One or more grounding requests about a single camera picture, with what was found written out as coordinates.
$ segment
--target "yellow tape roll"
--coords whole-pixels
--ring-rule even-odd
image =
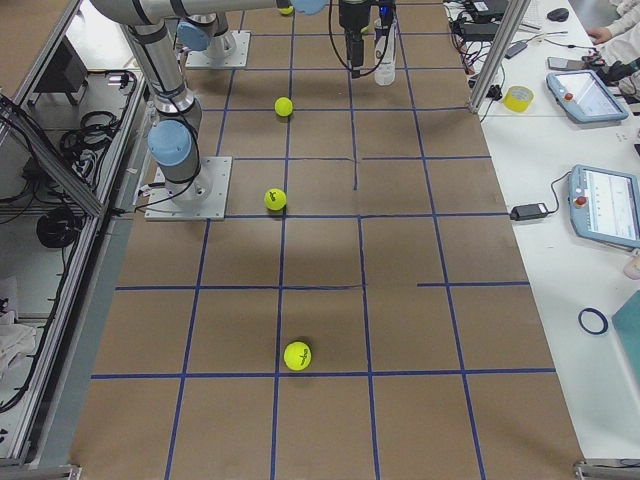
[[[527,87],[515,85],[507,90],[503,103],[509,110],[522,113],[529,108],[529,104],[532,101],[533,92],[531,90]]]

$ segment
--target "white table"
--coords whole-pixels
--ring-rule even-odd
[[[567,22],[543,22],[543,31],[570,32],[551,37],[553,41],[589,45],[567,0],[539,1],[543,17],[558,6],[571,12]],[[509,209],[538,202],[553,208],[550,183],[579,163],[640,176],[640,156],[634,149],[634,143],[640,143],[637,118],[630,116],[608,127],[578,126],[546,87],[547,57],[577,59],[585,52],[532,41],[503,62],[505,91],[511,85],[524,85],[535,95],[523,114],[494,103],[482,124]],[[591,336],[577,320],[585,307],[597,308],[611,319],[640,289],[640,282],[622,273],[629,253],[575,235],[566,202],[567,182],[556,189],[558,213],[514,222],[513,227],[567,406],[586,458],[640,458],[640,388],[619,339],[613,329]]]

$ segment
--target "person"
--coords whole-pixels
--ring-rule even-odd
[[[640,0],[610,0],[621,17],[607,27],[587,29],[594,45],[602,45],[600,55],[607,63],[627,64],[640,57]],[[640,74],[620,81],[620,90],[640,97]]]

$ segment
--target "person's hand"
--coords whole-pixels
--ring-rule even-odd
[[[588,28],[587,35],[592,37],[591,41],[594,45],[600,45],[613,37],[607,27]]]

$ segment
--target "blue joint cap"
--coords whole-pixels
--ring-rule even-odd
[[[320,13],[326,4],[326,0],[291,0],[291,5],[296,12],[306,15]]]
[[[182,43],[196,52],[206,50],[211,43],[207,32],[186,20],[180,20],[176,33],[178,37],[180,37],[180,40],[182,40]]]
[[[163,167],[184,162],[193,146],[189,129],[176,120],[165,120],[149,130],[147,138],[153,158]]]

